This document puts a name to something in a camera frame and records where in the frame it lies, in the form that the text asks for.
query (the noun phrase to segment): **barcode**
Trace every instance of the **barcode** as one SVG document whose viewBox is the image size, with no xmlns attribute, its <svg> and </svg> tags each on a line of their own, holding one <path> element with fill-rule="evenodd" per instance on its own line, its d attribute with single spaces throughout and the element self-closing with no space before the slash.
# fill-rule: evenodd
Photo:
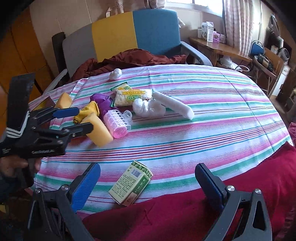
<svg viewBox="0 0 296 241">
<path fill-rule="evenodd" d="M 135 177 L 139 177 L 141 175 L 141 172 L 134 169 L 134 170 L 131 171 L 131 174 L 133 174 Z"/>
</svg>

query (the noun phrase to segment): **wooden desk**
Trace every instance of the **wooden desk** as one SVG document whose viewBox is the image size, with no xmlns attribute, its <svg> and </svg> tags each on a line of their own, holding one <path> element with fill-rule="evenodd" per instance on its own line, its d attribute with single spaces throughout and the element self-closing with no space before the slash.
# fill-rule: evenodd
<svg viewBox="0 0 296 241">
<path fill-rule="evenodd" d="M 196 49 L 198 49 L 198 47 L 200 46 L 209 50 L 211 53 L 210 61 L 213 66 L 216 66 L 216 63 L 219 58 L 219 54 L 235 57 L 243 61 L 246 61 L 248 63 L 252 62 L 252 59 L 249 58 L 246 54 L 243 54 L 238 49 L 230 47 L 226 44 L 210 43 L 204 39 L 195 39 L 195 38 L 189 38 L 189 43 L 191 46 L 193 46 Z"/>
</svg>

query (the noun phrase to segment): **yellow sponge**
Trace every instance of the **yellow sponge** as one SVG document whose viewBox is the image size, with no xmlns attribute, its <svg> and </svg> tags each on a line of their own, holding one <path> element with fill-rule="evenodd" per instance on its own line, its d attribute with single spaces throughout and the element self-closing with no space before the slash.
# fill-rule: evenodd
<svg viewBox="0 0 296 241">
<path fill-rule="evenodd" d="M 93 131 L 89 134 L 86 134 L 94 144 L 102 147 L 113 141 L 113 137 L 109 133 L 107 127 L 94 112 L 85 117 L 81 123 L 86 122 L 90 122 L 94 126 Z"/>
<path fill-rule="evenodd" d="M 96 116 L 99 116 L 100 111 L 95 101 L 89 102 L 83 109 L 79 110 L 79 114 L 74 116 L 73 122 L 79 124 L 90 113 L 94 112 Z"/>
<path fill-rule="evenodd" d="M 55 108 L 60 108 L 60 109 L 65 109 L 65 108 L 69 108 L 72 104 L 72 99 L 71 97 L 64 92 L 58 99 Z"/>
</svg>

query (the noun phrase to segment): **yellow foam cylinder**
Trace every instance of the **yellow foam cylinder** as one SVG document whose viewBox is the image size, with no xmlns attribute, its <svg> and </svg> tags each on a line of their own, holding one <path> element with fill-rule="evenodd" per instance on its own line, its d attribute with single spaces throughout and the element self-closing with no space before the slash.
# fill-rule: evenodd
<svg viewBox="0 0 296 241">
<path fill-rule="evenodd" d="M 55 108 L 60 108 L 60 109 L 65 109 L 65 108 L 69 108 L 72 104 L 72 99 L 71 97 L 64 92 L 58 99 Z"/>
<path fill-rule="evenodd" d="M 107 127 L 94 112 L 85 117 L 81 124 L 86 122 L 90 122 L 94 126 L 93 131 L 89 134 L 86 134 L 94 144 L 102 147 L 113 141 L 113 137 L 109 133 Z"/>
</svg>

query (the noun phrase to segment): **human hand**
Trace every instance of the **human hand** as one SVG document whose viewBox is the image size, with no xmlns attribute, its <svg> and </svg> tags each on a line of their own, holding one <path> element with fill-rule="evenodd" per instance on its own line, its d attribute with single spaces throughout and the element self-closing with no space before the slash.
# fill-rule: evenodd
<svg viewBox="0 0 296 241">
<path fill-rule="evenodd" d="M 25 168 L 28 166 L 28 161 L 16 155 L 0 158 L 0 172 L 6 177 L 15 177 L 16 168 Z M 40 171 L 41 158 L 35 159 L 35 170 Z"/>
</svg>

